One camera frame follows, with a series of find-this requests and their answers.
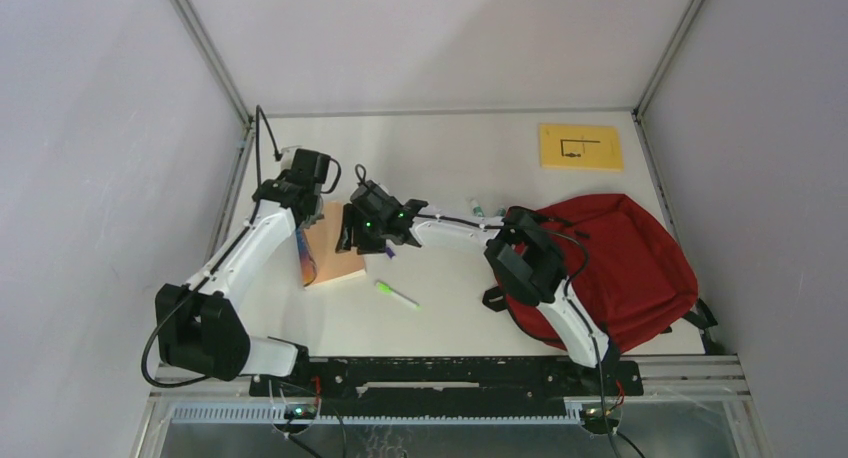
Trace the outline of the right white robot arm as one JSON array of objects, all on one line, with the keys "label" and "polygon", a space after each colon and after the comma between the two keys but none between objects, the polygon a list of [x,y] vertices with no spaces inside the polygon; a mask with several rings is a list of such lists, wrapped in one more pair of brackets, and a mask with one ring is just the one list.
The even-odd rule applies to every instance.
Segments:
[{"label": "right white robot arm", "polygon": [[[337,249],[378,254],[390,244],[439,247],[481,254],[495,279],[484,299],[492,310],[516,302],[540,315],[550,338],[520,329],[533,339],[566,351],[578,364],[578,380],[592,394],[605,393],[618,378],[621,351],[604,325],[589,314],[574,289],[589,251],[577,239],[544,227],[544,217],[516,207],[502,217],[452,217],[419,199],[400,203],[373,181],[362,182],[343,207]],[[566,266],[562,242],[575,245],[583,261],[578,271]]]}]

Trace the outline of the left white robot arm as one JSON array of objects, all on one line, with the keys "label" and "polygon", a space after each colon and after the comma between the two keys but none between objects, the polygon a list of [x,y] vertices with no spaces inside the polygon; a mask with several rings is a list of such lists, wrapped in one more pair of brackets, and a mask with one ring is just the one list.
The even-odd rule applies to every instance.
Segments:
[{"label": "left white robot arm", "polygon": [[250,335],[239,308],[276,249],[317,221],[322,187],[337,165],[327,154],[298,148],[289,167],[260,182],[241,229],[184,283],[157,292],[157,325],[144,350],[156,348],[163,363],[195,373],[197,381],[270,375],[290,395],[305,392],[313,370],[297,358],[297,346]]}]

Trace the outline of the red student backpack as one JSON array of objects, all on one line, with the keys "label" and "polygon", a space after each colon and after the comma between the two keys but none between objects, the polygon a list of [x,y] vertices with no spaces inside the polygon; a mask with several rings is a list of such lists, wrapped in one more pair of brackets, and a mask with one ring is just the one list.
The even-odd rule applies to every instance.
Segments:
[{"label": "red student backpack", "polygon": [[703,307],[696,276],[663,225],[624,194],[590,194],[539,209],[545,228],[564,250],[577,298],[623,352],[666,333],[684,319],[698,329],[715,325]]}]

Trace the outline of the Jane Eyre book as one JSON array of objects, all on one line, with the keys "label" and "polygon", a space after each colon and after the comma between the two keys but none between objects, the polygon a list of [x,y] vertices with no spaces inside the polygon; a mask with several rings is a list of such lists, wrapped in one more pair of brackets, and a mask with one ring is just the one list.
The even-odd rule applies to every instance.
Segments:
[{"label": "Jane Eyre book", "polygon": [[305,287],[340,283],[366,275],[366,263],[353,251],[336,252],[342,232],[344,205],[323,205],[323,217],[297,231],[297,244]]}]

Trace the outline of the green highlighter pen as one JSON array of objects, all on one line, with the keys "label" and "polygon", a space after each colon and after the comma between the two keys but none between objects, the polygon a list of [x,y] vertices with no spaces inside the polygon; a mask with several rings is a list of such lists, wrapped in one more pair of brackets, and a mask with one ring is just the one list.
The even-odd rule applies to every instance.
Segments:
[{"label": "green highlighter pen", "polygon": [[411,309],[418,310],[421,307],[421,305],[417,301],[415,301],[412,298],[409,298],[408,296],[398,292],[393,287],[391,287],[389,284],[387,284],[383,281],[376,281],[375,282],[375,288],[380,293],[387,295],[387,296],[393,298],[394,300],[396,300],[400,303],[403,303],[404,305],[410,307]]}]

